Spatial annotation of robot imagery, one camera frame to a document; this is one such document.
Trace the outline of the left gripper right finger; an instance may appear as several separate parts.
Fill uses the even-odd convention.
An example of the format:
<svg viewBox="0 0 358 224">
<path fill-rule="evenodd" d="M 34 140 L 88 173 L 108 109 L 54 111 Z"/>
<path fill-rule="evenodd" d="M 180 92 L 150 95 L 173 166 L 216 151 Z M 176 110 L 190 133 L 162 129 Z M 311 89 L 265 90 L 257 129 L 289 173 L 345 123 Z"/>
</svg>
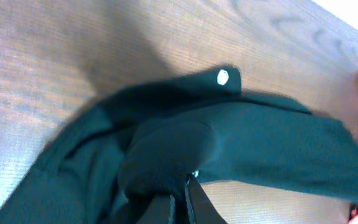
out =
<svg viewBox="0 0 358 224">
<path fill-rule="evenodd" d="M 192 174 L 187 176 L 185 197 L 190 224 L 227 224 Z"/>
</svg>

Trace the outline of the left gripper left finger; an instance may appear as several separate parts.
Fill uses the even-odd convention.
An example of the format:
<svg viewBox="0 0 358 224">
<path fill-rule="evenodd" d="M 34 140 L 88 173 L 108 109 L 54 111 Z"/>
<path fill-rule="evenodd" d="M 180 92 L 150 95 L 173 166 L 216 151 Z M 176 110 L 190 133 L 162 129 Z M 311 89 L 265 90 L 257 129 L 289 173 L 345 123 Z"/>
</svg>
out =
<svg viewBox="0 0 358 224">
<path fill-rule="evenodd" d="M 175 224 L 176 201 L 172 195 L 156 195 L 137 224 Z"/>
</svg>

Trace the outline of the black t-shirt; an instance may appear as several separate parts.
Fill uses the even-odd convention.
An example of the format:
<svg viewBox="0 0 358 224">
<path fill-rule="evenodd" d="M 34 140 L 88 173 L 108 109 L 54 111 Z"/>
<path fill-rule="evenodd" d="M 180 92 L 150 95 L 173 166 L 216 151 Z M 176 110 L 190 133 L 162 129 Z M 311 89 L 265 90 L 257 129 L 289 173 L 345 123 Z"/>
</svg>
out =
<svg viewBox="0 0 358 224">
<path fill-rule="evenodd" d="M 189 223 L 189 174 L 358 203 L 358 143 L 293 99 L 243 93 L 234 67 L 133 86 L 48 145 L 0 223 L 137 223 L 156 195 Z"/>
</svg>

